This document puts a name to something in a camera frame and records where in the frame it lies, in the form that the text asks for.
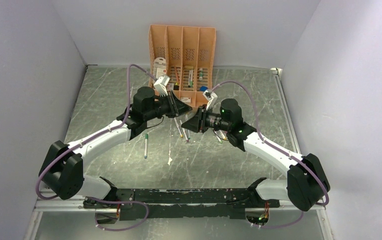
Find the yellow cap purple tip pen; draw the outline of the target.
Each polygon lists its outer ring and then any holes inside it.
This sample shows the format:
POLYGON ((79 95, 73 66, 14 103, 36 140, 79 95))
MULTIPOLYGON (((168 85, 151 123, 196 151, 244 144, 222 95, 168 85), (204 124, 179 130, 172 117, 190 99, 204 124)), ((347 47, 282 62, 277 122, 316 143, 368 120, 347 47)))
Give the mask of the yellow cap purple tip pen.
POLYGON ((182 122, 181 119, 179 120, 179 122, 180 122, 180 128, 181 128, 181 130, 183 131, 183 135, 184 135, 184 137, 185 137, 185 140, 186 140, 186 142, 188 143, 188 142, 189 142, 189 137, 188 137, 187 131, 186 131, 186 129, 182 126, 183 122, 182 122))

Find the pink cap yellow tip pen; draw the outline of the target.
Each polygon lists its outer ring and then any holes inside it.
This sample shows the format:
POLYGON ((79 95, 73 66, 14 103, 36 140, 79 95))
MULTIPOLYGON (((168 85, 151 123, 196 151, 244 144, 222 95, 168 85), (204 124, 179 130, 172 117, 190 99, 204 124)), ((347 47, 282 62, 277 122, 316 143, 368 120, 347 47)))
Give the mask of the pink cap yellow tip pen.
POLYGON ((183 133, 182 133, 182 130, 181 130, 180 126, 179 126, 179 122, 178 122, 177 118, 174 118, 174 122, 176 124, 176 128, 178 129, 180 137, 183 138, 183 133))

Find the green cap pen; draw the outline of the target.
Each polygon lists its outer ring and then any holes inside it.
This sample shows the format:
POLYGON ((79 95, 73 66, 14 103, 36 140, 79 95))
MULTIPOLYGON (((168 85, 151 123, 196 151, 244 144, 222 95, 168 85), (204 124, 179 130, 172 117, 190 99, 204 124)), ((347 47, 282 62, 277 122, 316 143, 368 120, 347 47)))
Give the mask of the green cap pen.
POLYGON ((149 135, 146 133, 145 134, 145 139, 144 139, 144 158, 148 158, 148 145, 149 145, 149 135))

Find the green tip pen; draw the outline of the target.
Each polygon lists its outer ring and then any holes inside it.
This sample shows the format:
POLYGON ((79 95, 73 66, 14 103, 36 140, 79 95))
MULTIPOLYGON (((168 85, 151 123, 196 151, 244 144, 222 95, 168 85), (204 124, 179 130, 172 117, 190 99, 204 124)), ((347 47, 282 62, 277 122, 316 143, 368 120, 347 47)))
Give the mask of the green tip pen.
POLYGON ((221 137, 221 136, 219 136, 219 135, 216 135, 216 138, 217 138, 217 140, 219 141, 219 143, 222 143, 222 142, 224 142, 224 141, 228 141, 227 138, 221 137))

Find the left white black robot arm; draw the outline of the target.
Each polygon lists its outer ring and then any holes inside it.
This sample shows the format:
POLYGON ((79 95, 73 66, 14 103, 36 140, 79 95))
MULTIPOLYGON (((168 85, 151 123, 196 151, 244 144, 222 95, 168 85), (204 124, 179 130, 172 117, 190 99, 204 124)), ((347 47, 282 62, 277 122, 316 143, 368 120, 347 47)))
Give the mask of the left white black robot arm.
POLYGON ((117 188, 104 177, 85 175, 85 166, 111 148, 134 139, 148 128, 152 119, 175 118, 192 110, 192 107, 170 91, 158 96, 155 90, 144 86, 133 96, 124 114, 101 130, 76 141, 54 142, 45 157, 39 182, 43 182, 62 200, 75 195, 97 198, 105 208, 117 202, 117 188))

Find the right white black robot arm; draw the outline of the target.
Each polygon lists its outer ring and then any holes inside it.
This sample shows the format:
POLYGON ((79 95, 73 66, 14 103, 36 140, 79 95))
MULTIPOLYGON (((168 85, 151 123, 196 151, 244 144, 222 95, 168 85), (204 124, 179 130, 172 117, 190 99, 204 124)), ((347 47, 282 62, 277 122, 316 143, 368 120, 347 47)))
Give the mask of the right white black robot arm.
POLYGON ((330 190, 317 156, 298 154, 258 134, 255 127, 243 120, 242 109, 233 98, 221 102, 219 113, 212 112, 205 104, 198 107, 181 127, 194 133, 209 129, 224 131, 232 146, 269 162, 285 175, 285 180, 261 178, 249 187, 248 199, 254 207, 261 207, 268 200, 282 200, 307 212, 319 205, 330 190))

